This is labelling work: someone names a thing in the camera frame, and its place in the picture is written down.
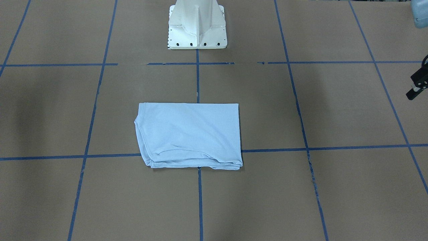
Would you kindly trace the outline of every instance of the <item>blue painter's tape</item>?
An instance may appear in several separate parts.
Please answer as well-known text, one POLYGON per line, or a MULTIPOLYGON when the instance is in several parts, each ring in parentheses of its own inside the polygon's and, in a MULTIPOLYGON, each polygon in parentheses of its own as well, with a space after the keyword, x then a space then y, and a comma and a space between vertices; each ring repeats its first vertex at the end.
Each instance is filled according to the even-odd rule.
POLYGON ((21 22, 19 23, 18 29, 16 30, 15 36, 13 37, 12 43, 10 44, 10 47, 9 47, 9 50, 7 51, 6 58, 4 59, 3 65, 0 69, 0 76, 3 74, 4 68, 7 64, 7 60, 9 59, 10 53, 12 52, 13 45, 15 44, 16 38, 18 37, 19 31, 21 30, 22 24, 24 23, 25 16, 27 15, 30 3, 31 3, 31 0, 28 0, 27 6, 25 7, 24 15, 22 15, 21 22))
MULTIPOLYGON (((102 63, 36 63, 7 64, 6 67, 57 67, 57 66, 102 66, 102 63)), ((106 66, 117 66, 118 63, 106 63, 106 66)))
POLYGON ((276 10, 276 17, 278 18, 279 30, 281 32, 281 37, 282 37, 282 44, 284 45, 284 53, 285 53, 285 58, 287 60, 288 72, 290 74, 291 86, 293 88, 293 94, 294 94, 294 97, 295 97, 295 100, 296 100, 296 108, 297 108, 297 112, 299 114, 300 124, 301 124, 301 127, 302 127, 303 140, 305 142, 305 149, 306 149, 307 156, 308 156, 309 168, 310 168, 310 171, 311 171, 312 182, 313 182, 313 185, 314 185, 315 196, 316 196, 317 204, 318 204, 318 210, 319 210, 320 217, 321 217, 321 224, 323 226, 325 240, 328 241, 328 234, 327 234, 327 228, 326 228, 325 219, 324 219, 324 213, 323 213, 323 210, 322 210, 322 207, 321 207, 321 202, 319 200, 318 187, 317 187, 316 182, 315 182, 315 175, 314 175, 314 170, 312 168, 312 163, 311 163, 311 159, 310 159, 308 141, 306 139, 306 134, 305 134, 305 127, 304 127, 304 124, 303 124, 302 114, 300 112, 299 101, 298 101, 297 92, 296 92, 296 88, 295 88, 294 80, 293 80, 293 74, 291 72, 291 65, 290 65, 290 60, 288 58, 287 45, 285 44, 284 33, 282 31, 281 19, 279 17, 278 4, 277 4, 276 0, 274 0, 274 3, 275 3, 275 10, 276 10))
POLYGON ((372 146, 341 146, 341 147, 312 147, 311 151, 324 150, 354 150, 354 149, 378 149, 378 148, 406 148, 407 145, 372 145, 372 146))
POLYGON ((421 63, 421 60, 418 61, 375 61, 375 63, 421 63))
POLYGON ((148 63, 146 65, 221 65, 221 64, 235 64, 234 62, 199 62, 196 63, 148 63))
POLYGON ((281 152, 281 151, 306 151, 306 148, 282 148, 282 149, 251 149, 251 150, 241 150, 242 153, 252 153, 252 152, 281 152))
MULTIPOLYGON (((102 64, 102 67, 101 67, 100 78, 99 78, 99 81, 98 81, 97 94, 95 95, 94 108, 92 110, 91 124, 89 125, 88 140, 86 142, 86 148, 85 148, 85 156, 88 155, 89 143, 91 141, 92 127, 94 125, 95 112, 96 112, 96 109, 97 109, 97 100, 98 100, 98 95, 100 94, 100 87, 101 87, 101 83, 102 83, 102 79, 103 79, 104 68, 105 68, 105 65, 106 65, 108 47, 109 47, 109 44, 110 44, 111 32, 113 30, 114 17, 116 15, 116 7, 117 7, 117 0, 115 0, 115 2, 114 2, 113 15, 112 15, 112 18, 111 18, 111 23, 110 23, 110 29, 109 29, 109 33, 108 33, 108 37, 107 37, 106 48, 105 48, 105 51, 104 51, 103 64, 102 64)), ((80 171, 79 185, 77 187, 77 193, 76 193, 76 200, 74 202, 73 215, 71 217, 70 229, 68 231, 68 239, 67 239, 68 241, 71 241, 71 236, 73 234, 74 221, 76 219, 77 206, 79 204, 80 190, 81 190, 81 187, 82 187, 83 174, 84 174, 84 170, 85 170, 85 165, 86 165, 86 157, 83 159, 82 169, 80 171)))
POLYGON ((307 63, 373 63, 373 61, 291 61, 290 64, 307 64, 307 63))
POLYGON ((204 226, 203 226, 203 213, 202 213, 202 176, 201 168, 198 167, 198 189, 199 189, 199 240, 204 240, 204 226))
POLYGON ((100 158, 100 157, 140 157, 140 156, 141 156, 141 153, 86 155, 87 158, 100 158))
POLYGON ((409 143, 409 141, 407 139, 406 133, 404 132, 403 126, 401 125, 401 121, 400 121, 400 119, 398 117, 397 111, 395 110, 394 104, 392 103, 391 97, 389 96, 389 93, 388 93, 388 90, 386 88, 385 82, 383 81, 382 75, 380 74, 379 68, 378 68, 378 66, 376 64, 376 61, 375 61, 375 58, 374 58, 374 56, 372 54, 372 50, 370 49, 369 43, 367 42, 366 36, 365 36, 365 34, 363 32, 363 29, 362 29, 362 27, 360 25, 360 21, 358 20, 358 17, 357 17, 357 15, 355 13, 355 10, 354 10, 354 8, 352 6, 351 1, 349 1, 348 3, 349 3, 349 6, 351 7, 352 13, 354 14, 355 21, 357 21, 358 27, 360 28, 361 35, 363 36, 364 42, 366 43, 367 49, 369 50, 369 53, 370 53, 370 56, 372 57, 374 66, 376 67, 377 75, 379 76, 379 79, 380 79, 380 81, 382 83, 382 86, 383 86, 383 90, 385 91, 385 94, 386 94, 386 96, 388 98, 389 104, 391 105, 392 111, 394 112, 394 115, 395 115, 395 118, 397 120, 398 126, 400 127, 401 133, 403 134, 403 137, 404 137, 404 140, 405 140, 405 142, 407 144, 407 147, 409 149, 410 155, 412 156, 413 162, 414 162, 414 164, 416 166, 416 169, 417 169, 417 171, 419 173, 419 177, 421 178, 421 181, 422 181, 422 184, 424 185, 425 191, 428 194, 427 183, 426 183, 425 178, 424 178, 424 176, 423 176, 423 174, 422 174, 422 172, 421 172, 421 170, 419 168, 419 164, 418 164, 418 162, 417 162, 417 160, 416 160, 416 158, 415 158, 415 156, 413 154, 412 147, 411 147, 411 145, 410 145, 410 143, 409 143))
POLYGON ((0 157, 0 161, 19 161, 19 160, 47 160, 47 159, 73 159, 83 158, 84 155, 70 156, 41 156, 41 157, 0 157))
POLYGON ((410 144, 411 147, 428 147, 428 144, 410 144))
POLYGON ((199 92, 199 49, 196 50, 196 103, 200 103, 199 92))

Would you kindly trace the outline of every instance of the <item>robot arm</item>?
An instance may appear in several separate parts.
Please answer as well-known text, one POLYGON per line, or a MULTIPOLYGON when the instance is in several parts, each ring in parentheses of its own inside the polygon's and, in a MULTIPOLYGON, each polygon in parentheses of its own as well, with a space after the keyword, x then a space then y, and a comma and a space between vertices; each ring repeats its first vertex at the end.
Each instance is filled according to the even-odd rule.
MULTIPOLYGON (((417 28, 428 26, 428 0, 412 0, 410 4, 413 13, 413 20, 417 28)), ((409 100, 413 100, 424 89, 428 88, 428 63, 425 63, 428 55, 422 61, 421 68, 410 78, 413 81, 412 89, 407 92, 409 100)))
POLYGON ((413 81, 413 84, 412 89, 409 90, 409 92, 406 94, 409 100, 413 100, 424 89, 428 88, 428 63, 425 63, 427 59, 428 55, 422 61, 421 68, 410 77, 413 81))

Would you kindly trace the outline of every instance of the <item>light blue t-shirt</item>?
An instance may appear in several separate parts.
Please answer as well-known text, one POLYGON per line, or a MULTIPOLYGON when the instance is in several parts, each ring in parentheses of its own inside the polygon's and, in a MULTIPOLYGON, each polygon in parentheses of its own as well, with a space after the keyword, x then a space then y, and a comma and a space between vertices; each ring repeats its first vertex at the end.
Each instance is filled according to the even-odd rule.
POLYGON ((140 103, 137 141, 146 165, 238 170, 238 104, 140 103))

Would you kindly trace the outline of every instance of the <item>white metal base plate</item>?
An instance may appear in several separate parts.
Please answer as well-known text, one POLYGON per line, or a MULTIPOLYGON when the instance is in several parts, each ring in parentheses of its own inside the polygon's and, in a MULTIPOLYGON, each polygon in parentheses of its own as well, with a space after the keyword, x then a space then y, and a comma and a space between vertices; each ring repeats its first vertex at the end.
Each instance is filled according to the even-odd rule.
MULTIPOLYGON (((169 8, 169 17, 175 5, 169 8)), ((219 5, 224 18, 224 7, 219 5)), ((183 27, 170 26, 168 30, 168 49, 216 49, 226 48, 227 37, 225 27, 213 27, 201 36, 197 45, 196 35, 189 34, 183 27)))

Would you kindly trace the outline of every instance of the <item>folded cloth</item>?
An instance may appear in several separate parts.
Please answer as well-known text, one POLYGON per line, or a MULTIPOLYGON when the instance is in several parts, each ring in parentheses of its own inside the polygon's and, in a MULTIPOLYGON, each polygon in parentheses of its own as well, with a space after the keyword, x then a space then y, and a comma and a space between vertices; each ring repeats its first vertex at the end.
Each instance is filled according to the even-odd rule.
POLYGON ((140 103, 134 121, 146 165, 238 170, 238 104, 140 103))

